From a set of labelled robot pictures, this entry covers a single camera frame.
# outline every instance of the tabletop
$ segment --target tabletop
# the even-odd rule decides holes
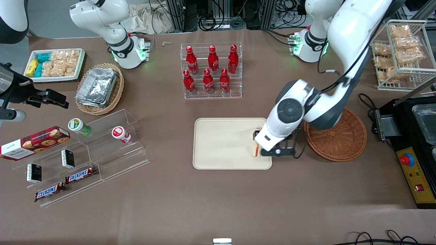
[[[171,42],[162,46],[162,42]],[[182,43],[242,41],[243,97],[185,100],[182,89]],[[102,38],[31,37],[31,50],[83,48],[85,70],[115,63]],[[334,52],[321,70],[340,69]],[[274,158],[269,170],[197,170],[192,166],[194,122],[202,117],[267,117],[281,88],[304,79],[327,87],[337,75],[318,74],[316,63],[290,56],[287,46],[262,31],[216,31],[156,35],[150,61],[122,69],[123,95],[114,112],[126,109],[145,146],[148,164],[48,208],[33,202],[23,173],[13,161],[0,161],[0,241],[7,245],[49,244],[211,244],[230,237],[233,244],[334,244],[350,242],[367,231],[386,239],[385,230],[436,243],[436,211],[416,209],[395,153],[370,132],[368,108],[358,93],[376,106],[403,92],[379,91],[372,62],[365,69],[347,107],[363,121],[367,146],[357,159],[335,163],[310,147],[300,159]],[[99,116],[81,112],[74,102],[77,83],[37,85],[67,96],[68,110],[53,105],[27,113],[23,122],[5,122],[0,143],[47,127],[85,122]],[[304,138],[297,145],[300,151]]]

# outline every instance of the red-capped bottle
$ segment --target red-capped bottle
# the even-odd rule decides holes
[[[230,46],[230,54],[228,55],[228,72],[235,74],[238,69],[239,56],[236,53],[236,45],[232,44]]]
[[[203,83],[206,94],[211,95],[215,93],[214,79],[211,76],[211,72],[209,71],[209,69],[204,69]]]
[[[215,52],[214,45],[209,46],[208,62],[209,62],[209,69],[211,70],[211,74],[217,75],[219,72],[218,55]]]
[[[183,71],[183,84],[185,85],[187,94],[189,96],[193,96],[197,93],[197,90],[195,89],[195,85],[194,85],[194,79],[191,77],[191,75],[189,74],[188,70],[184,70]]]
[[[223,94],[230,92],[230,77],[227,74],[227,69],[221,70],[221,77],[219,78],[219,88]]]
[[[192,47],[187,46],[186,47],[186,63],[188,64],[189,72],[195,76],[198,74],[198,63],[197,63],[197,57],[195,57]]]

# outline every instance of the cookie box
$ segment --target cookie box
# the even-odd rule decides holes
[[[61,129],[58,126],[53,126],[38,133],[15,140],[9,144],[2,145],[0,148],[0,157],[18,161],[69,140],[70,134],[67,130]]]

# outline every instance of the wicker basket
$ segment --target wicker basket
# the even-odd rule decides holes
[[[316,153],[334,162],[351,161],[366,146],[367,133],[360,118],[350,109],[344,108],[341,119],[331,129],[317,130],[304,123],[307,141]]]
[[[121,98],[121,94],[123,93],[124,78],[123,78],[123,75],[121,74],[120,69],[118,67],[116,67],[115,65],[113,65],[113,64],[104,63],[104,64],[96,65],[93,68],[104,68],[104,69],[110,68],[110,69],[112,69],[112,70],[114,70],[114,71],[116,71],[118,73],[118,76],[116,78],[116,84],[115,84],[115,86],[114,86],[114,88],[112,90],[112,94],[110,96],[109,103],[108,103],[108,105],[106,107],[97,107],[97,106],[82,105],[82,104],[80,104],[79,102],[76,101],[76,104],[77,104],[77,106],[79,107],[79,109],[81,111],[97,116],[97,115],[103,115],[103,114],[106,114],[106,113],[112,111],[115,108],[116,104],[118,104],[119,99]],[[85,75],[83,75],[82,79],[80,80],[80,83],[79,83],[79,86],[77,88],[77,91],[79,91],[79,89],[80,89],[80,87],[81,87],[81,85],[82,85],[86,75],[89,73],[89,71],[91,69],[89,69],[85,73]]]

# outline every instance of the yellow control panel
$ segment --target yellow control panel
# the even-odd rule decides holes
[[[436,203],[435,197],[430,189],[415,152],[411,147],[397,151],[398,160],[401,163],[404,175],[410,189],[412,190],[413,198],[416,203]]]

